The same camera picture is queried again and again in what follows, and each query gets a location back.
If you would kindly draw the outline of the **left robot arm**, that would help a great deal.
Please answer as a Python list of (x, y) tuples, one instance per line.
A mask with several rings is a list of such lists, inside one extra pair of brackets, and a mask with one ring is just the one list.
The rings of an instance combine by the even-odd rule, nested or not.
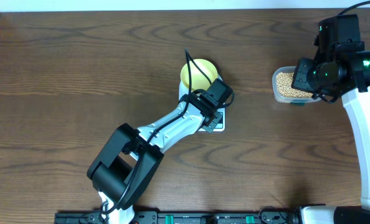
[(124, 123), (116, 128), (87, 171), (102, 200), (102, 220), (130, 223), (135, 216), (133, 204), (151, 182), (165, 152), (200, 129), (211, 133), (222, 119), (223, 106), (225, 99), (215, 93), (192, 92), (149, 125), (133, 128)]

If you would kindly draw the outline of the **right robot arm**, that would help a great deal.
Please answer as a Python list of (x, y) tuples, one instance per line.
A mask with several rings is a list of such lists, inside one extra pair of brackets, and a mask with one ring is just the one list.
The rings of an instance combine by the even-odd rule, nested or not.
[(353, 129), (361, 173), (358, 207), (307, 205), (292, 223), (370, 223), (370, 51), (360, 38), (355, 14), (337, 15), (318, 24), (313, 59), (301, 58), (292, 88), (332, 104), (341, 100)]

